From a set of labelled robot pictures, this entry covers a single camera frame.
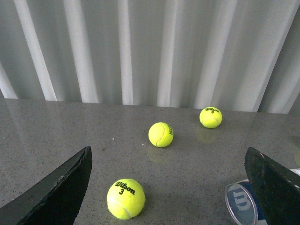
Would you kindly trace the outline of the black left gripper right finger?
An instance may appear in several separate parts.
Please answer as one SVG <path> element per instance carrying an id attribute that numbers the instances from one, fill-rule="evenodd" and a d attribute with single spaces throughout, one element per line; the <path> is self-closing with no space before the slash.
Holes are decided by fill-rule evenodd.
<path id="1" fill-rule="evenodd" d="M 272 158 L 249 147 L 245 170 L 269 225 L 300 223 L 300 176 Z"/>

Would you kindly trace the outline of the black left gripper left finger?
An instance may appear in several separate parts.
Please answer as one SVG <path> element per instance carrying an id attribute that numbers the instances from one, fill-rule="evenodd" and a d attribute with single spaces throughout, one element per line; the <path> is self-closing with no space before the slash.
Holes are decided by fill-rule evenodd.
<path id="1" fill-rule="evenodd" d="M 72 225 L 86 194 L 92 169 L 87 146 L 0 209 L 2 225 Z"/>

